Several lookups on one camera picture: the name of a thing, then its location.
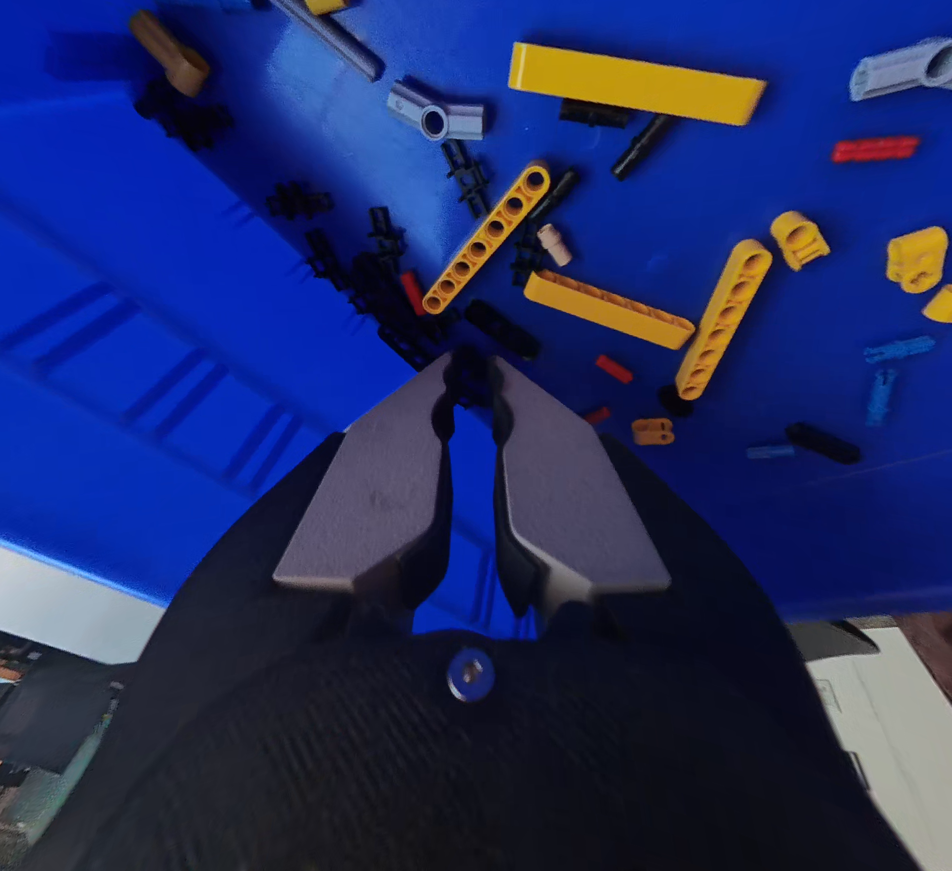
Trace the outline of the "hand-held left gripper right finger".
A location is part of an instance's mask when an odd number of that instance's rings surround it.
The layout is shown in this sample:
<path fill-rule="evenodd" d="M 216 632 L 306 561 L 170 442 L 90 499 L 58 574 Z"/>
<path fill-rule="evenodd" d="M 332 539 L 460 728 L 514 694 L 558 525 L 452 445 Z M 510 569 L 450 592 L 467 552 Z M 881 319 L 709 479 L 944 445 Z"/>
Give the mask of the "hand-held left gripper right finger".
<path fill-rule="evenodd" d="M 498 356 L 496 570 L 513 614 L 657 593 L 671 576 L 595 428 Z"/>

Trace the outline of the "blue plastic bin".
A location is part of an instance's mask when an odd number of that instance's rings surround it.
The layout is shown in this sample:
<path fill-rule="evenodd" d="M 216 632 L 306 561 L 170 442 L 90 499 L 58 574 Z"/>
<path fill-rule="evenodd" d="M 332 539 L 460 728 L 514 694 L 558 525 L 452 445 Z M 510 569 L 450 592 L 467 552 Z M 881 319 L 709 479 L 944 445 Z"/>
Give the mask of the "blue plastic bin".
<path fill-rule="evenodd" d="M 197 105 L 233 127 L 190 151 L 134 101 L 162 67 L 128 27 L 152 12 L 210 66 Z M 950 0 L 351 0 L 335 20 L 385 64 L 366 80 L 277 8 L 2 0 L 2 538 L 167 604 L 214 540 L 327 437 L 413 377 L 304 262 L 320 229 L 346 266 L 368 211 L 403 232 L 422 290 L 475 229 L 437 143 L 387 112 L 398 80 L 482 105 L 469 141 L 492 206 L 529 163 L 580 181 L 550 220 L 566 277 L 698 326 L 732 248 L 773 262 L 688 418 L 657 390 L 669 350 L 527 299 L 505 246 L 452 310 L 442 354 L 499 354 L 650 465 L 740 555 L 785 619 L 950 609 L 950 326 L 885 276 L 888 242 L 950 230 L 950 93 L 852 103 L 863 56 L 950 35 Z M 767 82 L 743 127 L 687 118 L 623 182 L 626 128 L 559 120 L 563 98 L 508 87 L 513 44 Z M 907 160 L 834 164 L 840 140 L 919 135 Z M 275 184 L 329 193 L 312 220 L 268 214 Z M 800 272 L 770 233 L 799 211 L 831 253 Z M 482 300 L 541 343 L 532 362 L 464 318 Z M 865 348 L 924 334 L 879 365 Z M 595 365 L 630 369 L 623 385 Z M 874 374 L 898 372 L 882 427 Z M 634 447 L 669 418 L 675 441 Z M 804 422 L 859 447 L 839 465 L 749 460 Z"/>

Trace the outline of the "yellow five-hole beam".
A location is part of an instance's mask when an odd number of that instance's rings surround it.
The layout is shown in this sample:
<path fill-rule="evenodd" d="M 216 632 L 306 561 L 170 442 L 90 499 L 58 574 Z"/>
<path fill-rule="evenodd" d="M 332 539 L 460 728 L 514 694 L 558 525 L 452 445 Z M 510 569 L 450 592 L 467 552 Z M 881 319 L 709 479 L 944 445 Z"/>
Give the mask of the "yellow five-hole beam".
<path fill-rule="evenodd" d="M 693 402 L 705 392 L 772 264 L 759 241 L 735 245 L 675 376 L 677 395 Z"/>

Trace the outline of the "black pin at right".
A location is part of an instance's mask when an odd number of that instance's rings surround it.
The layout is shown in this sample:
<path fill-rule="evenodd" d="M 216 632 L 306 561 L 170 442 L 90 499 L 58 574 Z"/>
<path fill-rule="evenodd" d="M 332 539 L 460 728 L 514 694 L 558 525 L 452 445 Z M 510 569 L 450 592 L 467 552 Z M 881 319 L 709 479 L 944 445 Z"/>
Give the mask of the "black pin at right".
<path fill-rule="evenodd" d="M 855 465 L 863 460 L 856 445 L 804 422 L 787 425 L 784 434 L 792 446 L 803 449 L 839 465 Z"/>

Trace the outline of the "black pin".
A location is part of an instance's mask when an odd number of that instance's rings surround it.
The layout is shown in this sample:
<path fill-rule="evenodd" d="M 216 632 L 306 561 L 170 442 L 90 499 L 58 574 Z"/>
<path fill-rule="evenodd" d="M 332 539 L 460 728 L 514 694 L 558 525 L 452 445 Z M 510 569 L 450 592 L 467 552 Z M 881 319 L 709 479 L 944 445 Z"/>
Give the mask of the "black pin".
<path fill-rule="evenodd" d="M 631 140 L 628 147 L 616 159 L 611 167 L 611 174 L 618 182 L 625 181 L 649 156 L 649 153 L 657 148 L 660 141 L 668 132 L 678 123 L 680 119 L 675 116 L 657 114 L 649 119 L 645 127 Z"/>
<path fill-rule="evenodd" d="M 804 422 L 787 425 L 784 434 L 792 446 L 803 449 L 839 465 L 855 465 L 863 460 L 856 445 Z"/>
<path fill-rule="evenodd" d="M 566 169 L 557 179 L 551 189 L 546 193 L 543 199 L 528 214 L 528 221 L 542 221 L 551 213 L 556 211 L 565 199 L 577 187 L 580 181 L 580 175 L 576 168 Z"/>
<path fill-rule="evenodd" d="M 559 108 L 559 120 L 586 127 L 626 128 L 633 112 L 629 109 L 564 98 Z"/>

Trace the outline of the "tan short pin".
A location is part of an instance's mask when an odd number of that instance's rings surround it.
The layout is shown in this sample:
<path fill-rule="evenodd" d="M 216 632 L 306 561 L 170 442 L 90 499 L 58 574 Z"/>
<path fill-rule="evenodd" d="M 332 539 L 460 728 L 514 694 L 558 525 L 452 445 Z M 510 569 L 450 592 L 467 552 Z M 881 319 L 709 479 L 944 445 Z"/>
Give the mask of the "tan short pin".
<path fill-rule="evenodd" d="M 552 258 L 558 268 L 565 268 L 573 260 L 573 253 L 565 242 L 565 237 L 553 224 L 544 224 L 537 231 L 541 247 Z"/>

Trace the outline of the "yellow seven-hole beam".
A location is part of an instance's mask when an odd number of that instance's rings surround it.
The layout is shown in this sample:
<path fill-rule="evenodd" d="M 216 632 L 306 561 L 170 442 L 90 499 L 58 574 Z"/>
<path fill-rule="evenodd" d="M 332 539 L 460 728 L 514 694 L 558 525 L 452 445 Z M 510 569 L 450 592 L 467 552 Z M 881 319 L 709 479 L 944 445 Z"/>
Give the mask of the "yellow seven-hole beam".
<path fill-rule="evenodd" d="M 539 205 L 550 188 L 548 163 L 539 160 L 526 165 L 502 199 L 458 248 L 446 270 L 423 294 L 423 312 L 426 315 L 444 312 L 527 219 L 530 211 Z"/>

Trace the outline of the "yellow pin connector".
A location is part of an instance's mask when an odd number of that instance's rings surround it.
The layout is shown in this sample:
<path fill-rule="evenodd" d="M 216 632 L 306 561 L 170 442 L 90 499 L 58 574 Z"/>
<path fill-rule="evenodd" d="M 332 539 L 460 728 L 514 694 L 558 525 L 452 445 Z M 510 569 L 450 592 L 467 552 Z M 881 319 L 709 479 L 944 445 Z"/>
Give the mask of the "yellow pin connector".
<path fill-rule="evenodd" d="M 831 253 L 818 225 L 799 211 L 786 211 L 774 218 L 770 233 L 788 267 L 800 272 L 805 266 Z"/>

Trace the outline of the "open instruction booklet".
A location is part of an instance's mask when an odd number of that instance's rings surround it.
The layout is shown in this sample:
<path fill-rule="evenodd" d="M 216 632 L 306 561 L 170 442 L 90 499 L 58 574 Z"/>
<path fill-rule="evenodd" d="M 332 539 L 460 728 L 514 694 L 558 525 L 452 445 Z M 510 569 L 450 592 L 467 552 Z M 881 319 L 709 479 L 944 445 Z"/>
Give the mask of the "open instruction booklet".
<path fill-rule="evenodd" d="M 807 664 L 841 748 L 922 869 L 951 868 L 951 709 L 898 627 L 876 655 Z"/>

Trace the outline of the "grey angled connector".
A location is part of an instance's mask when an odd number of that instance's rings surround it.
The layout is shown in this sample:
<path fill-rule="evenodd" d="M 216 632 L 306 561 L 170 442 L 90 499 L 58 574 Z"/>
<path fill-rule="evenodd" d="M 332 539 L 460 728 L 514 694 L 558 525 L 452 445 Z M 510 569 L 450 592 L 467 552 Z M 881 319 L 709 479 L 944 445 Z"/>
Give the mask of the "grey angled connector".
<path fill-rule="evenodd" d="M 434 143 L 483 140 L 485 134 L 484 106 L 438 101 L 400 81 L 389 89 L 387 112 Z"/>

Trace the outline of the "yellow cross-hole connector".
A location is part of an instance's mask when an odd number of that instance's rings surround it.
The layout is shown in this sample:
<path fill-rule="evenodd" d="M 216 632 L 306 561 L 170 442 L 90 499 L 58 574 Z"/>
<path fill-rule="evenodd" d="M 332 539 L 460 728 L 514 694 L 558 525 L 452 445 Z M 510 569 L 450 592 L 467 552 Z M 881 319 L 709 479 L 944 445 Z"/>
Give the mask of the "yellow cross-hole connector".
<path fill-rule="evenodd" d="M 887 280 L 909 294 L 932 290 L 943 276 L 948 245 L 940 226 L 893 238 L 887 244 Z"/>

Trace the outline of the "red ridged axle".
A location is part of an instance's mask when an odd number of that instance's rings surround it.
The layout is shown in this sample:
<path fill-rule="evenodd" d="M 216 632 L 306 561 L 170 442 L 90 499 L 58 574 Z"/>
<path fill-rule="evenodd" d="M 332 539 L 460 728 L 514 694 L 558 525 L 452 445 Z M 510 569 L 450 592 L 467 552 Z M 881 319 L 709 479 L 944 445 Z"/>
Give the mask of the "red ridged axle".
<path fill-rule="evenodd" d="M 921 143 L 919 135 L 840 140 L 834 145 L 830 159 L 834 164 L 907 160 L 917 153 Z"/>

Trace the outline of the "brown axle connector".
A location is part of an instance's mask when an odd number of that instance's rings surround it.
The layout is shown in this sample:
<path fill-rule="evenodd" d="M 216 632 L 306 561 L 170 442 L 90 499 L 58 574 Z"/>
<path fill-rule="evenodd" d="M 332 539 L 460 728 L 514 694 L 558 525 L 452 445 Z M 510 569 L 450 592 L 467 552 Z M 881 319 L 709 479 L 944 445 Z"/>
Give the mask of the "brown axle connector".
<path fill-rule="evenodd" d="M 128 21 L 130 32 L 143 49 L 162 67 L 173 89 L 194 99 L 210 75 L 206 59 L 182 44 L 154 15 L 138 10 Z"/>

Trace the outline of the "long grey axle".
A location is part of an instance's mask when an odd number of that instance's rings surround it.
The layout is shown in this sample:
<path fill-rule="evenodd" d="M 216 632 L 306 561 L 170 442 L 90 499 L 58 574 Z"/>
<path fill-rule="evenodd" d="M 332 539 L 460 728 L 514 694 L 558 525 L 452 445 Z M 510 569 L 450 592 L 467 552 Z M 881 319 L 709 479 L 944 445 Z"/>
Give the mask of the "long grey axle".
<path fill-rule="evenodd" d="M 315 15 L 303 0 L 268 0 L 289 20 L 317 37 L 339 59 L 370 81 L 378 81 L 386 68 L 384 62 L 327 15 Z"/>

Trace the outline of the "grey tube connector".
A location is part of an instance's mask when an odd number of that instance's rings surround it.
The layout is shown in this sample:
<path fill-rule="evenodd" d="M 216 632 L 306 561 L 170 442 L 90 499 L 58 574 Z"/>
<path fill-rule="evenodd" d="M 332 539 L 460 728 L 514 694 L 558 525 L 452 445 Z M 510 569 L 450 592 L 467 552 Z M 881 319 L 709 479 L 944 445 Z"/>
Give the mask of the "grey tube connector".
<path fill-rule="evenodd" d="M 866 56 L 848 85 L 852 102 L 916 88 L 951 90 L 951 38 L 931 37 L 888 53 Z"/>

